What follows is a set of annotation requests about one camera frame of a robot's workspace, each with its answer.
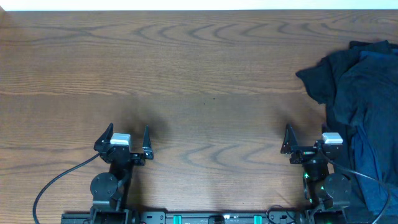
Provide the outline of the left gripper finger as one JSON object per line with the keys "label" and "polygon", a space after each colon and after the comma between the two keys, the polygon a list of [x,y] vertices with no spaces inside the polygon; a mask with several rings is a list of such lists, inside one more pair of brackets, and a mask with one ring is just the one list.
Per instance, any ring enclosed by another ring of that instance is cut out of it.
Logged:
{"label": "left gripper finger", "polygon": [[95,141],[93,149],[97,152],[103,152],[110,144],[113,136],[114,124],[110,123],[105,132]]}
{"label": "left gripper finger", "polygon": [[154,152],[152,150],[152,144],[151,144],[151,141],[150,141],[149,126],[148,125],[145,127],[142,149],[144,151],[144,155],[145,155],[146,159],[148,159],[148,160],[153,160],[154,159]]}

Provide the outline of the dark teal t-shirt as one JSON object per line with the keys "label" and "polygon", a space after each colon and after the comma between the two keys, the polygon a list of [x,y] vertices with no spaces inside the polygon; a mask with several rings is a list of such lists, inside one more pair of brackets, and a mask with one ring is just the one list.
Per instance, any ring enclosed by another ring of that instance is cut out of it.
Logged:
{"label": "dark teal t-shirt", "polygon": [[349,49],[334,52],[312,67],[296,73],[303,81],[307,94],[319,104],[326,106],[326,123],[330,131],[343,138],[343,150],[335,159],[336,172],[352,179],[351,205],[346,208],[346,219],[350,223],[397,223],[397,215],[386,214],[389,202],[378,213],[371,212],[365,202],[359,180],[363,174],[355,168],[352,138],[357,129],[351,119],[355,115],[354,96],[351,91],[352,79],[349,72],[359,62],[360,53],[369,51],[381,54],[397,54],[397,45],[388,41],[377,43],[352,41]]}

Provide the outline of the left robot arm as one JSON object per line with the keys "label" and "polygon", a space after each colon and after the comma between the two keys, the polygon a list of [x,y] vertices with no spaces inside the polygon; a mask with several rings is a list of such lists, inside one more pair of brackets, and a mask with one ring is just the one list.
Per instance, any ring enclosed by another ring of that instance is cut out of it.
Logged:
{"label": "left robot arm", "polygon": [[93,205],[90,208],[89,224],[120,223],[138,224],[139,212],[127,207],[127,198],[135,166],[143,166],[153,160],[149,127],[144,130],[142,153],[132,152],[130,134],[113,132],[111,123],[95,141],[93,149],[109,164],[109,171],[98,174],[90,185]]}

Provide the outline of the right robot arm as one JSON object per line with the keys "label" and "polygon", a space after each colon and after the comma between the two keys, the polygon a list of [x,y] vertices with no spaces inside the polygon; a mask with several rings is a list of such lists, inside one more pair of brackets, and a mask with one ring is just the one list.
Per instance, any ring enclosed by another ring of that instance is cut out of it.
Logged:
{"label": "right robot arm", "polygon": [[313,146],[298,144],[293,127],[285,126],[280,152],[290,155],[289,162],[303,167],[304,197],[311,207],[295,215],[294,223],[346,223],[344,209],[350,206],[352,187],[349,178],[332,173],[328,166],[343,149],[339,133],[324,132]]}

